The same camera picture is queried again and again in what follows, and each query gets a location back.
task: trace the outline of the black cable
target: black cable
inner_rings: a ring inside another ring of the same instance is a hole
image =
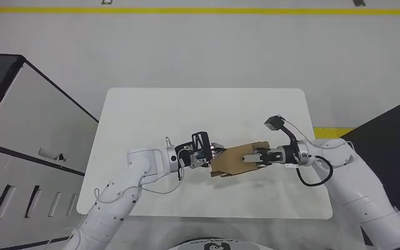
[[[307,187],[316,187],[316,186],[320,186],[320,185],[326,183],[326,182],[332,177],[332,175],[333,175],[333,166],[332,166],[332,164],[331,164],[327,159],[323,158],[322,156],[315,156],[315,158],[318,158],[318,159],[323,160],[323,161],[329,166],[329,174],[328,174],[327,177],[326,177],[324,180],[322,180],[321,182],[309,184],[309,183],[306,183],[306,182],[304,181],[303,177],[301,177],[300,169],[299,169],[299,168],[296,168],[297,175],[299,176],[299,179],[300,179],[301,183],[303,183],[303,184],[306,185]]]

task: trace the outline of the cabinet handle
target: cabinet handle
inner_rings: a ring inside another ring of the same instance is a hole
[[[43,148],[40,148],[37,154],[45,158],[52,159],[53,161],[67,161],[67,158],[64,154],[51,154],[49,151],[45,151]]]

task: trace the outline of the white cable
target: white cable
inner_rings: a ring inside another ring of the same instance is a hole
[[[178,158],[178,159],[179,159],[179,156],[180,156],[180,154],[181,154],[182,151],[189,151],[189,150],[188,150],[188,149],[185,149],[185,148],[179,150],[178,153],[177,153],[177,158]],[[127,187],[124,191],[120,192],[120,195],[119,195],[116,199],[113,199],[112,201],[102,201],[102,200],[100,200],[100,198],[99,198],[99,197],[100,197],[100,189],[95,188],[94,191],[93,191],[93,192],[94,192],[94,197],[96,197],[96,201],[98,201],[98,202],[100,202],[100,203],[109,204],[109,203],[114,203],[114,202],[116,202],[117,200],[121,199],[121,198],[125,195],[125,192],[126,192],[127,190],[129,190],[129,189],[132,189],[132,188],[137,188],[138,190],[145,190],[145,191],[147,191],[147,192],[154,193],[154,194],[169,194],[169,193],[174,192],[174,191],[182,184],[183,178],[184,178],[184,176],[185,176],[185,170],[184,170],[183,167],[181,168],[181,171],[182,171],[182,172],[181,172],[182,178],[181,178],[181,180],[179,181],[178,185],[177,185],[174,189],[172,189],[172,190],[170,190],[170,191],[168,191],[168,192],[154,191],[154,190],[150,190],[150,189],[147,189],[147,188],[141,187],[141,186],[130,186],[130,187]]]
[[[342,146],[342,145],[349,144],[349,145],[351,146],[352,150],[354,150],[354,152],[356,152],[356,150],[354,149],[354,145],[353,145],[353,143],[352,143],[351,141],[345,141],[344,143],[342,143],[342,144],[340,144],[340,145],[337,145],[337,146],[334,146],[334,147],[321,147],[321,146],[318,146],[317,144],[314,144],[310,139],[308,139],[307,136],[306,136],[305,134],[303,134],[303,132],[301,132],[300,129],[298,129],[298,127],[296,127],[293,123],[289,122],[287,119],[284,119],[284,120],[285,120],[287,123],[289,123],[292,127],[294,127],[297,131],[299,131],[299,133],[300,133],[302,136],[304,136],[304,138],[308,141],[308,143],[311,144],[311,145],[313,145],[313,146],[316,147],[316,148],[320,148],[320,149],[334,149],[334,148],[338,148],[338,147],[340,147],[340,146]]]

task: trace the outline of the white cabinet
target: white cabinet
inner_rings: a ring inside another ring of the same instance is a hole
[[[1,147],[81,172],[97,125],[27,64],[0,102]]]
[[[18,55],[0,54],[0,249],[62,240],[98,121]]]

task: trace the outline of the robot logo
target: robot logo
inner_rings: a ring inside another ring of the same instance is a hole
[[[204,245],[204,250],[231,250],[231,247],[225,242],[222,242],[220,246],[216,243],[207,243]]]

